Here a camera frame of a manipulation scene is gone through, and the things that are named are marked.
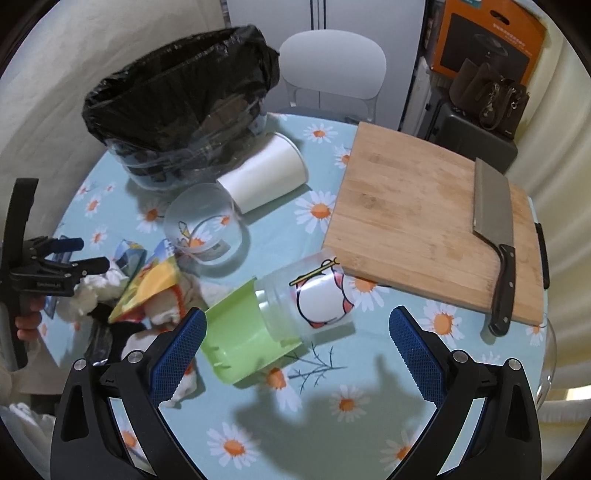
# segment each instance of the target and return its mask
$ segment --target snack bag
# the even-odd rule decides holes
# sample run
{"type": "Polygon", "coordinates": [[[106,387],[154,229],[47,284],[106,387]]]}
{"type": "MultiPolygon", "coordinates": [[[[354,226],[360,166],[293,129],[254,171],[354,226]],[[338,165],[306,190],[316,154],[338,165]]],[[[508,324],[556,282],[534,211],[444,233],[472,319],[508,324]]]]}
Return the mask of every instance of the snack bag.
{"type": "Polygon", "coordinates": [[[109,323],[124,320],[140,322],[145,316],[142,305],[156,294],[174,287],[179,281],[180,270],[174,257],[174,248],[168,240],[162,240],[130,282],[109,316],[109,323]]]}

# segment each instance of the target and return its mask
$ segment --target blue tablecloth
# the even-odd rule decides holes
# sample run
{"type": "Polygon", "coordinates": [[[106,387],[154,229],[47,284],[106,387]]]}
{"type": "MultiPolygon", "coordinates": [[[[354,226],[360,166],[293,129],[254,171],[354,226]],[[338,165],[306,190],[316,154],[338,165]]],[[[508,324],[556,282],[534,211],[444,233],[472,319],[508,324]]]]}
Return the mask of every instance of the blue tablecloth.
{"type": "MultiPolygon", "coordinates": [[[[238,287],[321,248],[343,180],[356,127],[320,119],[270,115],[268,129],[291,138],[310,170],[308,185],[244,217],[246,260],[214,280],[238,287]]],[[[72,201],[56,235],[81,236],[74,258],[112,256],[122,239],[153,249],[163,238],[170,202],[137,188],[110,155],[98,162],[72,201]]],[[[506,337],[483,328],[482,313],[348,278],[355,296],[354,334],[343,327],[313,348],[300,348],[241,382],[223,385],[201,355],[203,384],[180,408],[162,408],[168,425],[210,480],[383,480],[434,412],[388,334],[390,311],[405,305],[450,349],[477,361],[518,358],[532,390],[544,356],[544,329],[513,323],[506,337]]],[[[41,333],[69,369],[86,348],[90,325],[44,318],[41,333]]],[[[478,420],[475,401],[445,468],[459,463],[478,420]]]]}

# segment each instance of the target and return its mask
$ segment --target cartoon printed cup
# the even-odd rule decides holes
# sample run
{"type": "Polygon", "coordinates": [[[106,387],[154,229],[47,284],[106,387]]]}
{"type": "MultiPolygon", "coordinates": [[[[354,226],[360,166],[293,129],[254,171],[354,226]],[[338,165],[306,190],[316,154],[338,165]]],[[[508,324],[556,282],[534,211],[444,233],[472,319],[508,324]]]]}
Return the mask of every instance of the cartoon printed cup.
{"type": "Polygon", "coordinates": [[[259,308],[273,340],[311,339],[351,321],[353,298],[331,249],[303,258],[255,282],[259,308]]]}
{"type": "Polygon", "coordinates": [[[164,233],[201,264],[225,262],[242,243],[234,203],[215,183],[200,183],[179,195],[166,211],[164,233]]]}

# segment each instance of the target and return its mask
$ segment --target white chair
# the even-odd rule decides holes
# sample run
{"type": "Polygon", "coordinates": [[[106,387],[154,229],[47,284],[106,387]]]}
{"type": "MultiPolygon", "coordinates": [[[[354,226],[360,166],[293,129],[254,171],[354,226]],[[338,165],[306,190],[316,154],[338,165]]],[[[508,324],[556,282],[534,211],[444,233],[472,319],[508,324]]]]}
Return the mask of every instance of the white chair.
{"type": "Polygon", "coordinates": [[[375,122],[386,75],[386,55],[376,42],[341,30],[310,30],[285,40],[279,54],[292,108],[299,89],[316,90],[364,101],[367,120],[375,122]]]}

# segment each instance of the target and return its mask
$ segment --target black case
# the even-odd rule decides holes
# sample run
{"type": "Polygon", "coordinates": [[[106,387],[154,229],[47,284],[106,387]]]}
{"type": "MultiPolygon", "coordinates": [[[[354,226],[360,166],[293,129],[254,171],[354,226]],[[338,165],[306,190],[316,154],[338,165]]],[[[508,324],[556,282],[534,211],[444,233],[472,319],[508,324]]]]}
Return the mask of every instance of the black case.
{"type": "Polygon", "coordinates": [[[484,130],[476,121],[453,106],[448,90],[432,87],[431,98],[418,137],[476,160],[481,158],[505,173],[517,156],[515,142],[484,130]]]}

